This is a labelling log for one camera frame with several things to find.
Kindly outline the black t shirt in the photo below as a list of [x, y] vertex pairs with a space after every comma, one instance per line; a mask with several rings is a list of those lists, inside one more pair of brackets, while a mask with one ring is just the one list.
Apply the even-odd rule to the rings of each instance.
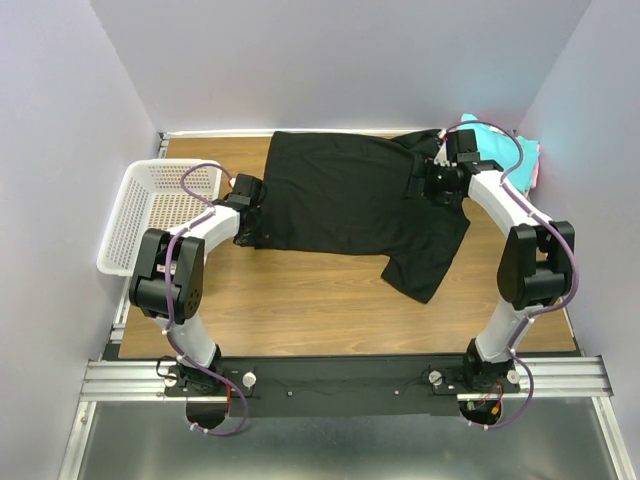
[[438, 150], [434, 130], [390, 139], [275, 132], [266, 196], [246, 247], [385, 255], [382, 279], [429, 302], [470, 226], [461, 204], [405, 197], [414, 157], [431, 159]]

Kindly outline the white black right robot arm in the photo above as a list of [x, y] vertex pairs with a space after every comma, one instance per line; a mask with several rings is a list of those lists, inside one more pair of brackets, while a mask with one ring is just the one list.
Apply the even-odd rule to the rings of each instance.
[[482, 159], [469, 121], [438, 133], [439, 151], [419, 167], [422, 192], [440, 203], [468, 198], [505, 237], [496, 273], [500, 300], [461, 363], [433, 366], [428, 381], [437, 394], [489, 392], [515, 380], [517, 350], [535, 320], [560, 310], [578, 287], [575, 230], [534, 207], [511, 183], [512, 168]]

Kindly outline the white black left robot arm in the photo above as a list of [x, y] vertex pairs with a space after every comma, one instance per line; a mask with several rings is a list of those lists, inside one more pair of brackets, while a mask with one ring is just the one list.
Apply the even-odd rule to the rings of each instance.
[[266, 196], [263, 182], [250, 175], [228, 178], [231, 192], [209, 199], [187, 187], [193, 168], [179, 185], [205, 205], [193, 219], [167, 231], [144, 232], [129, 287], [129, 301], [162, 329], [176, 353], [177, 366], [165, 377], [178, 385], [194, 383], [215, 391], [221, 384], [235, 389], [217, 370], [221, 354], [199, 314], [204, 295], [207, 256], [231, 240], [246, 246], [253, 240], [259, 209]]

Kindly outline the folded turquoise t shirt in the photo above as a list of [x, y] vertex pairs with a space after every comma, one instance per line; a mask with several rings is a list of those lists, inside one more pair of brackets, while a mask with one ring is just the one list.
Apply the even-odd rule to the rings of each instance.
[[[517, 163], [519, 153], [515, 143], [497, 128], [473, 123], [462, 126], [462, 129], [472, 129], [475, 132], [482, 160], [495, 160], [504, 170], [512, 168]], [[536, 146], [539, 143], [522, 136], [517, 136], [516, 139], [524, 157], [521, 165], [510, 173], [508, 178], [518, 191], [527, 196], [531, 190], [531, 176], [537, 157]]]

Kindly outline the white plastic laundry basket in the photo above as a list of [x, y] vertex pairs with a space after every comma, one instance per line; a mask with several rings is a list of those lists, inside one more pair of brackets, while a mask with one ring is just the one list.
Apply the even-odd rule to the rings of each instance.
[[218, 198], [226, 178], [202, 159], [152, 159], [126, 169], [96, 260], [106, 275], [129, 277], [142, 235], [169, 230], [204, 212], [205, 200]]

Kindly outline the aluminium frame rail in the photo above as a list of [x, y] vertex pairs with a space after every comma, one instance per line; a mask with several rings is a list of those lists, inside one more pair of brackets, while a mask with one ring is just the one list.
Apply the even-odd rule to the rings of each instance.
[[[515, 379], [503, 388], [507, 398], [611, 397], [613, 389], [599, 357], [525, 357], [517, 365]], [[195, 401], [221, 402], [224, 390], [207, 395], [188, 386], [178, 386], [169, 376], [176, 362], [96, 361], [88, 364], [80, 398], [86, 402]]]

